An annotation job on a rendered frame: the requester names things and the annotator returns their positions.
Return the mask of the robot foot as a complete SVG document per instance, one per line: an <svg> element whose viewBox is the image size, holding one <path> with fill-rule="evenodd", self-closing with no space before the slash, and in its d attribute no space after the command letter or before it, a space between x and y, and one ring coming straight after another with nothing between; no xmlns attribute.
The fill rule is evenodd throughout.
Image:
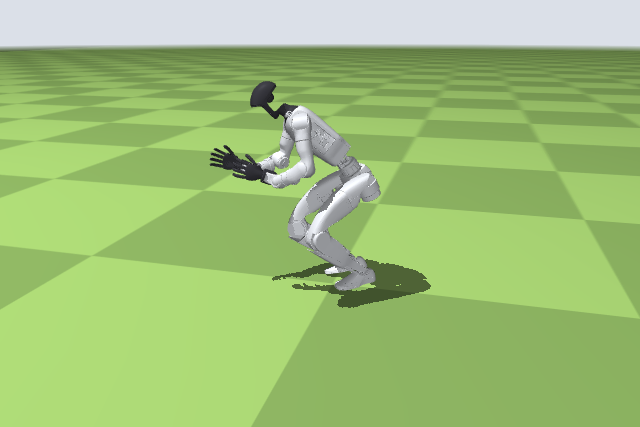
<svg viewBox="0 0 640 427"><path fill-rule="evenodd" d="M376 281L376 276L375 276L374 270L371 269L371 268L366 268L366 269L367 269L368 272L367 272L367 274L364 274L364 275L363 275L362 272L359 273L358 271L354 270L355 272L357 272L357 273L359 273L361 275L356 274L356 273L354 274L354 272L350 273L345 278L337 281L335 283L335 288L338 289L338 290L345 291L345 290L351 290L351 289L358 288L358 287L360 287L360 286L362 286L364 284L367 284L367 283L375 282ZM366 270L364 271L364 273L365 272L366 272Z"/></svg>
<svg viewBox="0 0 640 427"><path fill-rule="evenodd" d="M356 260L359 264L361 264L364 268L367 268L367 267L368 267L368 266L367 266L367 263L366 263L366 261L365 261L365 259L364 259L363 257L361 257L361 256L357 256L357 258L356 258L355 256L353 256L353 257L354 257L354 258L355 258L355 260ZM344 267L344 268L345 268L345 267ZM339 267L336 267L336 266L332 266L332 267L329 267L329 268L325 269L324 271L325 271L325 274L334 274L334 273L341 273L341 272L345 272L345 271L348 271L348 270L345 270L345 269L342 269L342 268L339 268Z"/></svg>

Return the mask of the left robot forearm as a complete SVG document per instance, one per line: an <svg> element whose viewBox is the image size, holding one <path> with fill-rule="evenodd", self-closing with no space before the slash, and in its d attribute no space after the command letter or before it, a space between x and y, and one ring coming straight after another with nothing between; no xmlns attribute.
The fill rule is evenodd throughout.
<svg viewBox="0 0 640 427"><path fill-rule="evenodd" d="M289 185L296 185L300 179L306 174L307 167L304 163L299 162L286 172L278 174L266 173L264 182L271 184L274 188L284 188Z"/></svg>

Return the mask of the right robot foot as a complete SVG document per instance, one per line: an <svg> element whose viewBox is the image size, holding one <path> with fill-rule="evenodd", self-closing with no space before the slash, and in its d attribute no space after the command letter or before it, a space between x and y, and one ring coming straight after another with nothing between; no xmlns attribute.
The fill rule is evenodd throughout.
<svg viewBox="0 0 640 427"><path fill-rule="evenodd" d="M357 258L356 258L355 256L353 256L353 257L354 257L354 258L355 258L355 260L356 260L359 264L361 264L364 268L367 268L367 267L368 267L368 266L367 266L367 263L366 263L366 261L365 261L365 259L364 259L363 257L361 257L361 256L357 256ZM344 268L345 268L345 267L344 267ZM348 271L348 270L345 270L345 269L342 269L342 268L339 268L339 267L336 267L336 266L332 266L332 267L329 267L329 268L325 269L324 271L325 271L325 274L334 274L334 273L341 273L341 272L345 272L345 271Z"/></svg>

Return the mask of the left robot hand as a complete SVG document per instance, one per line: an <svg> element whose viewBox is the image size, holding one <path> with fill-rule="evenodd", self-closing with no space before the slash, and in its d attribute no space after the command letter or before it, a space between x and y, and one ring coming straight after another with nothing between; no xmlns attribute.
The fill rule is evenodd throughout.
<svg viewBox="0 0 640 427"><path fill-rule="evenodd" d="M261 179L260 181L262 183L268 184L268 183L264 182L264 178L265 178L266 173L268 172L268 173L275 174L275 175L277 174L276 172L268 170L268 169L262 170L261 166L257 165L256 162L248 154L245 154L245 156L246 156L246 158L248 158L251 161L252 164L251 163L247 163L247 162L239 159L238 157L236 157L236 160L238 162L246 165L246 167L233 162L234 166L236 166L238 168L241 168L241 169L244 169L245 171L236 169L234 167L232 168L233 171L241 173L241 174L245 174L245 176L238 175L238 174L235 174L235 173L232 174L233 176L235 176L237 178L250 180L250 181ZM271 184L268 184L268 185L271 185Z"/></svg>

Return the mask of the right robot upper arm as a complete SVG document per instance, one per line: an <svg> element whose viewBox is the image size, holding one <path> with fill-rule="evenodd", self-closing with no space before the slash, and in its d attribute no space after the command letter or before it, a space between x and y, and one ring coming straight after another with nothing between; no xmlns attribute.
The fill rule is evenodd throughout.
<svg viewBox="0 0 640 427"><path fill-rule="evenodd" d="M287 133L284 127L284 122L283 122L283 132L280 139L280 151L275 152L271 157L271 159L274 161L275 166L278 167L279 169L283 169L289 165L289 158L290 158L290 154L293 149L294 143L295 142Z"/></svg>

